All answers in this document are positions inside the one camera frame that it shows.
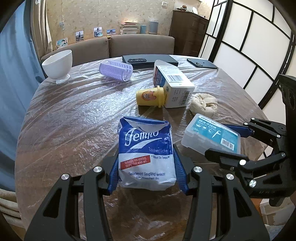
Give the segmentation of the dental floss plastic box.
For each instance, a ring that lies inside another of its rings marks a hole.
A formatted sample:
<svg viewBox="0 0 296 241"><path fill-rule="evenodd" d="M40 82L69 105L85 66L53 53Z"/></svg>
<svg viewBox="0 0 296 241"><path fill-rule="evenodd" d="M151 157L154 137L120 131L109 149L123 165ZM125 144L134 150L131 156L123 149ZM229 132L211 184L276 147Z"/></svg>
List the dental floss plastic box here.
<svg viewBox="0 0 296 241"><path fill-rule="evenodd" d="M240 134L206 116L196 114L185 129L181 144L204 154L208 149L240 154Z"/></svg>

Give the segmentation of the beige paper wad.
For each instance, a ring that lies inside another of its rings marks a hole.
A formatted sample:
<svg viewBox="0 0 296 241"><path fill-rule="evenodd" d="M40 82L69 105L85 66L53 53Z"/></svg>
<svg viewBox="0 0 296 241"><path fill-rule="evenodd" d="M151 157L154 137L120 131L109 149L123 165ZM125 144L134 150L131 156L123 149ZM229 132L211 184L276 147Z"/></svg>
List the beige paper wad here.
<svg viewBox="0 0 296 241"><path fill-rule="evenodd" d="M207 93L196 93L191 97L189 110L193 115L201 114L212 118L218 109L217 99Z"/></svg>

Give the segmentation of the yellow cartoon paper cup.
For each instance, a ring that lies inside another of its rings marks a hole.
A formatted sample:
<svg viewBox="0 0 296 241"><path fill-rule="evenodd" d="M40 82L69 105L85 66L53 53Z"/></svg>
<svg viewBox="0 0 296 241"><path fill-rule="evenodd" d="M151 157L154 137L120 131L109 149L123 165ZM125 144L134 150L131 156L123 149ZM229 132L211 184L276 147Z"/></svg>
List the yellow cartoon paper cup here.
<svg viewBox="0 0 296 241"><path fill-rule="evenodd" d="M138 90L136 100L138 106L158 106L161 108L165 105L164 88L158 85L154 88Z"/></svg>

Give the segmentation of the blue white tissue pack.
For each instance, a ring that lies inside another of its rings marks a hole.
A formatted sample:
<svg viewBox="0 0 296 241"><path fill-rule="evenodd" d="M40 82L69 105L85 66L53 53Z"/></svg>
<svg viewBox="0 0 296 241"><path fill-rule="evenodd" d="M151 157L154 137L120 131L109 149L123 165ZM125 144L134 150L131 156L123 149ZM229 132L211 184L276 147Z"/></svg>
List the blue white tissue pack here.
<svg viewBox="0 0 296 241"><path fill-rule="evenodd" d="M175 185L168 121L124 116L119 120L117 132L119 186L164 191Z"/></svg>

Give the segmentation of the black smartphone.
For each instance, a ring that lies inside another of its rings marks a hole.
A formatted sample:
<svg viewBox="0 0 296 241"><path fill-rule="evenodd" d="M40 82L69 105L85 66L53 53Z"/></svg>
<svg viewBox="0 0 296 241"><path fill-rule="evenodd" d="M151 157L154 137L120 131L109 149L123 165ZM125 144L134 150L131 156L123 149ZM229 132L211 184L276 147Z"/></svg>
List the black smartphone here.
<svg viewBox="0 0 296 241"><path fill-rule="evenodd" d="M187 58L187 61L197 68L217 69L218 67L212 62L204 59Z"/></svg>

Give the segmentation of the white blue carton box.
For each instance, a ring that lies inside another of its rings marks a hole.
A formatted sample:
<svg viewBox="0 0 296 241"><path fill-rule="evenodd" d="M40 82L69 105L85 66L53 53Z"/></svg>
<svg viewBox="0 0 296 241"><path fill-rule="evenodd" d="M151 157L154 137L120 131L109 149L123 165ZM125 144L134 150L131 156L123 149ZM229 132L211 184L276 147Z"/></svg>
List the white blue carton box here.
<svg viewBox="0 0 296 241"><path fill-rule="evenodd" d="M172 64L161 60L154 63L154 86L164 89L165 108L185 107L195 89L194 84Z"/></svg>

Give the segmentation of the dark wooden cabinet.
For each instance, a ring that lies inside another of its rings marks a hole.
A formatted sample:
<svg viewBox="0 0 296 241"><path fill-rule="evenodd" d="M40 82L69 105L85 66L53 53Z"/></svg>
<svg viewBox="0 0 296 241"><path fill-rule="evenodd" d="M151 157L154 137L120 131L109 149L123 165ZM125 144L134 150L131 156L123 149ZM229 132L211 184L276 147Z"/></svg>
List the dark wooden cabinet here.
<svg viewBox="0 0 296 241"><path fill-rule="evenodd" d="M174 54L199 56L208 24L195 13L173 10L169 36L175 39Z"/></svg>

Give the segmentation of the black rectangular case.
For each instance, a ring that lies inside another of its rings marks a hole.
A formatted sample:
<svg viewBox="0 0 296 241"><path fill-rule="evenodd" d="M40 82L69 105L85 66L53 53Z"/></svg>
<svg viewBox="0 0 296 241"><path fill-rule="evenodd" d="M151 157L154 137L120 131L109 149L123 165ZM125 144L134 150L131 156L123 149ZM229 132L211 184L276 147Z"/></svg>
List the black rectangular case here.
<svg viewBox="0 0 296 241"><path fill-rule="evenodd" d="M134 69L153 68L157 60L164 61L178 67L178 61L170 55L166 54L137 54L123 55L122 61L126 64L131 64Z"/></svg>

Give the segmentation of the large grey cylinder speaker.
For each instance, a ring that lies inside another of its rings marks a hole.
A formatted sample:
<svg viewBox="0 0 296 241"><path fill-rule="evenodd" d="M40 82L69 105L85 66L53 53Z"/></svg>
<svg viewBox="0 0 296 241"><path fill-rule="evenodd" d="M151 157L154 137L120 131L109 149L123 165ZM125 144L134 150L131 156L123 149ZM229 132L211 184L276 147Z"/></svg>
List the large grey cylinder speaker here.
<svg viewBox="0 0 296 241"><path fill-rule="evenodd" d="M158 21L150 21L149 22L149 34L157 35L158 34Z"/></svg>

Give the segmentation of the purple plastic hair roller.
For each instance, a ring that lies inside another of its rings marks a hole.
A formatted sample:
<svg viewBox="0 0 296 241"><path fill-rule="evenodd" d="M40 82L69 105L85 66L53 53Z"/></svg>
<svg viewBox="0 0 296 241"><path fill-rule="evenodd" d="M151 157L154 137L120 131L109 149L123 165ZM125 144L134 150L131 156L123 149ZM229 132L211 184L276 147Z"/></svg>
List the purple plastic hair roller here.
<svg viewBox="0 0 296 241"><path fill-rule="evenodd" d="M127 82L132 76L133 66L114 60L106 60L99 65L99 71L104 76Z"/></svg>

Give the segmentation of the small blue-grey cylinder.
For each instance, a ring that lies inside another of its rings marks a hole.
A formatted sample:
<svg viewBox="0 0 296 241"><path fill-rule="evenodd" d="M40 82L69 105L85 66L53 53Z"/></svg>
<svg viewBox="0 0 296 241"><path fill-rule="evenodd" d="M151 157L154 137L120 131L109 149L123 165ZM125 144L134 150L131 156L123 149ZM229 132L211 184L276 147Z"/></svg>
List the small blue-grey cylinder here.
<svg viewBox="0 0 296 241"><path fill-rule="evenodd" d="M147 26L146 25L141 25L140 26L140 34L146 34L147 31Z"/></svg>

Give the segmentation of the blue curtain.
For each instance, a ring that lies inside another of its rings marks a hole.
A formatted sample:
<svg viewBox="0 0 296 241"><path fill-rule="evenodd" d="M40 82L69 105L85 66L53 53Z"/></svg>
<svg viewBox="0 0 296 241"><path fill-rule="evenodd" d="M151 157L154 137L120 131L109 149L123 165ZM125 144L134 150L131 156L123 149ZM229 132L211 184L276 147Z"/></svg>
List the blue curtain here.
<svg viewBox="0 0 296 241"><path fill-rule="evenodd" d="M45 79L31 35L31 1L24 1L1 32L1 188L15 190L18 136L31 99Z"/></svg>

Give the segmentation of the white footed bowl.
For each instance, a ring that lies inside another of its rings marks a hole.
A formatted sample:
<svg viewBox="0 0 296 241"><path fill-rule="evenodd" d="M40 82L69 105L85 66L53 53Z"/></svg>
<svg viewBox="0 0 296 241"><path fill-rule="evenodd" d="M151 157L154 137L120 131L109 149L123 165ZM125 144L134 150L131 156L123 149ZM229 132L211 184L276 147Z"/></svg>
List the white footed bowl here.
<svg viewBox="0 0 296 241"><path fill-rule="evenodd" d="M73 57L71 50L64 50L51 55L43 63L42 67L46 75L55 80L56 84L63 83L70 78Z"/></svg>

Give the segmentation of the stack of books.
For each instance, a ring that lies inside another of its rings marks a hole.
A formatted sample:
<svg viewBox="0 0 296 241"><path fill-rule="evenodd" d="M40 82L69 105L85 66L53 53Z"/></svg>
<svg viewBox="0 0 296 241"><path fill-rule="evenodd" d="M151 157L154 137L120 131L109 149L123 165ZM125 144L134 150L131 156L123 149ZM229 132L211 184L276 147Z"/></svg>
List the stack of books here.
<svg viewBox="0 0 296 241"><path fill-rule="evenodd" d="M135 22L124 22L120 27L120 34L139 34L140 33L140 24Z"/></svg>

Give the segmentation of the photo card on wall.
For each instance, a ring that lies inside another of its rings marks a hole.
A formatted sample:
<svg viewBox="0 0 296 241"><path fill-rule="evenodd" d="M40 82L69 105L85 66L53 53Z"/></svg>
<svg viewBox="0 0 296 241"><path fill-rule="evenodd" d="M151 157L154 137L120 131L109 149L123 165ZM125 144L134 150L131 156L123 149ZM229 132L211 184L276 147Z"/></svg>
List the photo card on wall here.
<svg viewBox="0 0 296 241"><path fill-rule="evenodd" d="M80 42L80 41L83 41L84 40L84 31L81 30L81 31L78 31L75 33L75 41L76 42Z"/></svg>
<svg viewBox="0 0 296 241"><path fill-rule="evenodd" d="M63 38L56 41L56 49L66 47L68 45L68 38Z"/></svg>
<svg viewBox="0 0 296 241"><path fill-rule="evenodd" d="M107 29L106 33L107 33L108 36L115 35L116 34L116 29Z"/></svg>
<svg viewBox="0 0 296 241"><path fill-rule="evenodd" d="M93 34L95 38L102 37L103 36L102 27L95 27L93 29Z"/></svg>

